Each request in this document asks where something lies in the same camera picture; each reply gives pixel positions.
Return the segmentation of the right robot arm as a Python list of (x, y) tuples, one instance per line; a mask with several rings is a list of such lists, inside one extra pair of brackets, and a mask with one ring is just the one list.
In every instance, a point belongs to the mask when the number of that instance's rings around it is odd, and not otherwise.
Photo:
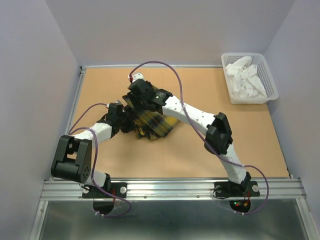
[(231, 192), (242, 195), (248, 190), (251, 176), (236, 154), (232, 130), (224, 113), (215, 115), (199, 110), (183, 103), (171, 92), (155, 89), (142, 78), (130, 80), (128, 89), (133, 105), (139, 110), (157, 112), (192, 126), (204, 139), (206, 150), (219, 158), (230, 181)]

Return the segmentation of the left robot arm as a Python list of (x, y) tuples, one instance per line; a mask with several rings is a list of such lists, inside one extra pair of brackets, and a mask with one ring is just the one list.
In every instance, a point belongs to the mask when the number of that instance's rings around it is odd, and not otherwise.
[(67, 135), (60, 137), (50, 173), (52, 177), (80, 184), (88, 193), (110, 198), (120, 187), (112, 186), (109, 174), (96, 170), (98, 146), (120, 131), (130, 132), (134, 123), (129, 106), (113, 102), (106, 107), (107, 113), (93, 126), (72, 126)]

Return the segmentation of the yellow plaid long sleeve shirt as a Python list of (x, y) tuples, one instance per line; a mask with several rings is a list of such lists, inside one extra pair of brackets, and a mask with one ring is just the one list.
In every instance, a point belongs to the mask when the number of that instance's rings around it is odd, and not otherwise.
[(124, 107), (126, 117), (120, 128), (123, 133), (134, 131), (138, 139), (148, 138), (150, 141), (155, 141), (165, 138), (180, 122), (174, 117), (135, 107), (136, 100), (132, 93), (127, 93), (122, 98), (126, 102)]

